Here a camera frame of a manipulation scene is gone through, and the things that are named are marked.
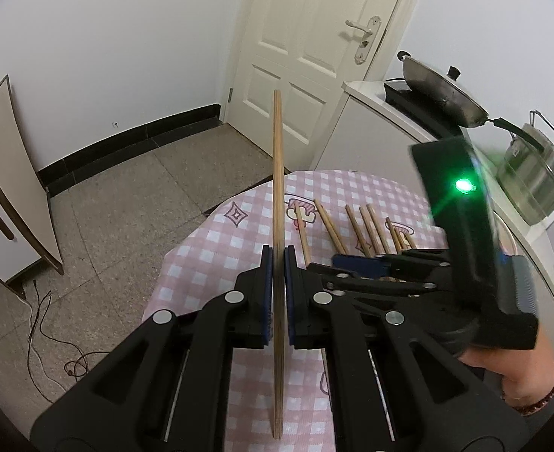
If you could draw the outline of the person's right hand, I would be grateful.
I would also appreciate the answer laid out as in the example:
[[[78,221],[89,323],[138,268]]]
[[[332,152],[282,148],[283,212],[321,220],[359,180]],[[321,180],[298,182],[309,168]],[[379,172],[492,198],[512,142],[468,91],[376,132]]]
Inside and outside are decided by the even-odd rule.
[[[459,360],[498,373],[504,400],[514,408],[537,405],[554,389],[554,349],[542,325],[531,350],[470,347]]]

